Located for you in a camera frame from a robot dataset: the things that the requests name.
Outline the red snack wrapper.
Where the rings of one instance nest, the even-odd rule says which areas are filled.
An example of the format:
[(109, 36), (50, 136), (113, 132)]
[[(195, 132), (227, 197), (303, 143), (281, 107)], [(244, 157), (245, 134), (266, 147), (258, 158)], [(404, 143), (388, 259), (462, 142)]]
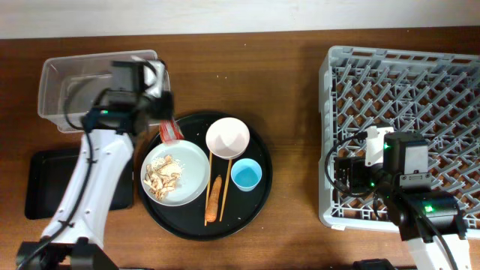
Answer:
[(173, 143), (185, 137), (174, 119), (160, 120), (159, 135), (163, 143)]

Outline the pink bowl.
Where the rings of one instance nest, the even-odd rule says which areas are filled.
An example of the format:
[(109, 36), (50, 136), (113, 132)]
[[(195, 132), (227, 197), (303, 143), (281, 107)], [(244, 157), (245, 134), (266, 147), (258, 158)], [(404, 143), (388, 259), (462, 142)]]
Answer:
[(226, 117), (210, 125), (205, 135), (205, 142), (213, 155), (231, 160), (245, 152), (250, 138), (248, 126), (243, 121)]

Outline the light blue cup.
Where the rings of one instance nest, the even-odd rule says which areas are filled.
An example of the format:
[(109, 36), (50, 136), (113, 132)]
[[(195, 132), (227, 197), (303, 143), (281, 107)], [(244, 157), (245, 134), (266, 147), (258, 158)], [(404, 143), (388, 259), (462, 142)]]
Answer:
[(240, 191), (252, 191), (260, 183), (262, 177), (262, 167), (250, 158), (237, 160), (231, 169), (232, 181)]

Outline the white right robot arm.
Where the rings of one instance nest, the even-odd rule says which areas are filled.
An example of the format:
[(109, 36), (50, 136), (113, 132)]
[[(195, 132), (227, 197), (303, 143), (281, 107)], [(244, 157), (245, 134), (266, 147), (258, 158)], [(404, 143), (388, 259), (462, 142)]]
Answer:
[(417, 269), (471, 269), (467, 226), (455, 197), (433, 190), (428, 143), (420, 133), (393, 132), (378, 139), (382, 161), (336, 157), (325, 177), (348, 197), (372, 197), (386, 207)]

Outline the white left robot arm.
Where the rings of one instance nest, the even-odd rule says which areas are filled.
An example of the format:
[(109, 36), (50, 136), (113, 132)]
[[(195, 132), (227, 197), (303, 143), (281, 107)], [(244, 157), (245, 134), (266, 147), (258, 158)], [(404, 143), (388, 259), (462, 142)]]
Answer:
[(173, 93), (161, 60), (113, 61), (111, 85), (93, 100), (77, 130), (82, 142), (62, 200), (39, 241), (24, 241), (18, 269), (116, 269), (104, 252), (104, 230), (136, 136), (149, 121), (173, 118)]

